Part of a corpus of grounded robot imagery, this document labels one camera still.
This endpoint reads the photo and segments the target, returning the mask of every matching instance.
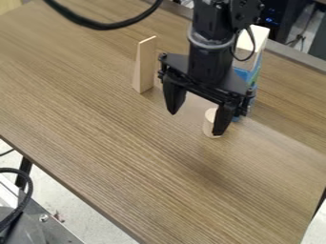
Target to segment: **white floor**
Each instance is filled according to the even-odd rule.
[[[0,140],[0,153],[8,149],[10,147]],[[21,158],[18,152],[0,157],[0,167],[17,169]],[[15,178],[9,174],[6,177],[12,182]],[[33,198],[51,214],[59,212],[65,220],[64,225],[86,244],[137,243],[35,166],[32,168],[31,177],[35,185]]]

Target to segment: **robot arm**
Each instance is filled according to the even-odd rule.
[[[194,0],[189,56],[160,56],[159,77],[170,113],[177,113],[192,92],[219,105],[214,135],[223,134],[235,115],[246,115],[255,95],[234,73],[233,49],[242,30],[253,36],[250,26],[263,8],[260,0]]]

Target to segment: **wood grain tabletop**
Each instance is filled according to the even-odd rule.
[[[141,1],[69,0],[101,21]],[[164,10],[87,30],[41,1],[0,17],[0,134],[141,243],[298,243],[326,184],[325,75],[265,52],[252,117],[217,140],[212,104],[179,114],[132,89],[138,41],[186,53],[189,22]]]

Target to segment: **cylindrical wooden block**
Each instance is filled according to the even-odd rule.
[[[214,121],[215,121],[215,115],[216,111],[218,110],[217,108],[211,108],[206,110],[205,112],[205,118],[204,118],[204,124],[203,124],[203,132],[206,136],[210,138],[218,138],[221,137],[221,135],[213,135],[213,127],[214,127]]]

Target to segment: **black cable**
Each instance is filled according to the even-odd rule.
[[[11,152],[13,152],[13,151],[14,151],[14,149],[10,149],[10,150],[8,150],[8,151],[6,151],[6,152],[1,153],[0,156],[7,155],[8,153],[11,153]]]
[[[301,51],[303,51],[303,47],[304,47],[304,41],[306,40],[306,36],[302,37],[301,39]]]
[[[128,27],[130,25],[133,25],[148,16],[150,16],[157,8],[161,5],[163,0],[155,0],[155,2],[152,4],[152,6],[145,10],[144,12],[140,13],[139,15],[135,16],[134,18],[130,18],[127,20],[123,20],[120,22],[115,23],[101,23],[97,22],[95,20],[91,20],[89,18],[86,18],[84,16],[81,16],[72,10],[68,9],[67,7],[59,4],[55,0],[44,0],[50,7],[52,7],[54,10],[56,10],[58,13],[60,13],[62,16],[66,17],[67,19],[71,20],[73,23],[87,27],[90,29],[98,30],[98,31],[108,31],[108,30],[116,30],[124,27]]]
[[[305,27],[303,28],[303,30],[301,31],[301,33],[299,33],[294,40],[287,42],[285,45],[288,46],[290,44],[293,44],[292,47],[294,47],[300,40],[303,40],[303,38],[305,38],[303,36],[303,34],[306,32],[306,30],[308,29],[310,23],[312,22],[312,20],[314,19],[315,13],[317,12],[318,7],[316,5],[316,3],[314,3],[314,7],[312,9],[312,12],[310,13],[309,19],[306,22]]]
[[[16,173],[26,180],[29,185],[29,189],[24,197],[24,199],[19,203],[16,209],[14,209],[7,217],[5,217],[0,222],[0,233],[2,233],[7,227],[16,220],[17,217],[24,211],[31,200],[31,195],[33,191],[33,184],[31,178],[28,174],[11,168],[0,168],[0,173]]]
[[[240,62],[245,62],[245,61],[251,59],[251,58],[254,56],[254,54],[255,54],[255,37],[254,37],[253,31],[252,31],[252,28],[249,27],[249,28],[246,29],[246,31],[247,31],[247,33],[249,34],[249,37],[250,37],[250,39],[252,40],[252,43],[253,43],[253,46],[254,46],[254,47],[253,47],[253,50],[252,50],[252,52],[249,54],[249,56],[246,57],[246,58],[241,59],[241,58],[238,58],[238,57],[235,55],[235,53],[234,53],[235,48],[236,48],[236,44],[237,44],[237,40],[238,40],[239,35],[240,35],[240,32],[238,32],[238,33],[235,35],[234,46],[233,46],[232,48],[230,48],[230,52],[231,52],[232,56],[233,56],[237,61],[240,61]]]

